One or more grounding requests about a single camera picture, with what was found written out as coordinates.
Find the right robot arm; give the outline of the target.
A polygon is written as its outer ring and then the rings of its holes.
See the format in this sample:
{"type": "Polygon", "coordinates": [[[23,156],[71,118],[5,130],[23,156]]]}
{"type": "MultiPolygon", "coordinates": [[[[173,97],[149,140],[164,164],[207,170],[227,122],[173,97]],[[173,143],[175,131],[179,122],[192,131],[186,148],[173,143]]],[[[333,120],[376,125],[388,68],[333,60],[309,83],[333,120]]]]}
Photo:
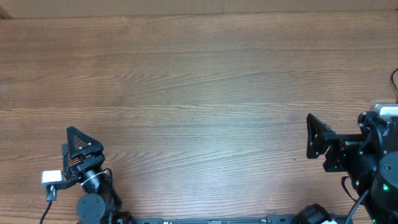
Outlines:
{"type": "Polygon", "coordinates": [[[337,134],[314,114],[307,116],[307,157],[325,156],[326,172],[345,172],[358,194],[344,217],[319,204],[299,212],[293,223],[350,223],[363,206],[373,223],[397,223],[397,115],[366,111],[358,116],[359,134],[337,134]]]}

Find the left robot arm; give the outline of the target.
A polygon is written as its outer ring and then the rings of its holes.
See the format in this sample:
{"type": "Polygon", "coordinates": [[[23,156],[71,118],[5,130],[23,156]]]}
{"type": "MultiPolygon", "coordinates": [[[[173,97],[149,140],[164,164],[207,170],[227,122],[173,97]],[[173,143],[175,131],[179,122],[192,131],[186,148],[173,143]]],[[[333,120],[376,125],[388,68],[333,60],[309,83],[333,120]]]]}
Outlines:
{"type": "Polygon", "coordinates": [[[122,200],[113,187],[113,172],[102,168],[104,147],[96,139],[70,126],[67,143],[62,146],[64,180],[55,184],[64,190],[79,184],[85,191],[77,202],[80,223],[134,224],[130,212],[123,212],[122,200]]]}

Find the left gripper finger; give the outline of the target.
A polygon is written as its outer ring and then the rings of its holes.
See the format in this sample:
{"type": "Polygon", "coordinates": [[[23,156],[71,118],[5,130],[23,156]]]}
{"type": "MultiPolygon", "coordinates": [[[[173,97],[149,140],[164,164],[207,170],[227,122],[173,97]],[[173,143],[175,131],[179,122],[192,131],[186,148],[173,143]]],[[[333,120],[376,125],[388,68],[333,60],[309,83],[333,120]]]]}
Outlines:
{"type": "Polygon", "coordinates": [[[62,159],[63,159],[63,175],[67,180],[77,179],[80,177],[79,166],[82,165],[82,160],[72,159],[68,144],[62,145],[62,159]]]}
{"type": "Polygon", "coordinates": [[[68,127],[66,132],[71,159],[99,155],[103,152],[103,146],[99,141],[86,135],[74,126],[68,127]]]}

